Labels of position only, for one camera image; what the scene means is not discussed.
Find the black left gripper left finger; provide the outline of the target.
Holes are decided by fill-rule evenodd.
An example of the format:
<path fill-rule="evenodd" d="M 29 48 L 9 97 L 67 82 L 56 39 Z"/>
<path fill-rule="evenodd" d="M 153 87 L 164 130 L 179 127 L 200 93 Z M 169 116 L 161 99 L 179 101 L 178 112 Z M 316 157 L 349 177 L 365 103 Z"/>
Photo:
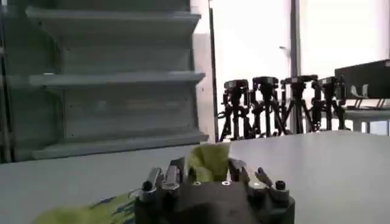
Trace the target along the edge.
<path fill-rule="evenodd" d="M 141 198 L 153 198 L 160 191 L 176 192 L 185 179 L 185 157 L 169 162 L 166 172 L 153 167 L 141 185 Z"/>

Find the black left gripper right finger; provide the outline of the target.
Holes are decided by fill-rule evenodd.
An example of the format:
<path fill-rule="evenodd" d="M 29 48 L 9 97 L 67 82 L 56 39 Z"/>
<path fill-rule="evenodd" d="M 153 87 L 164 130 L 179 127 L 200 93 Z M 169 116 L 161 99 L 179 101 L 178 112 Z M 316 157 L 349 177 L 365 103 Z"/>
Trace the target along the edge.
<path fill-rule="evenodd" d="M 269 193 L 275 197 L 286 197 L 287 188 L 284 181 L 273 182 L 262 167 L 251 169 L 240 159 L 228 159 L 230 179 L 243 182 L 250 195 Z"/>

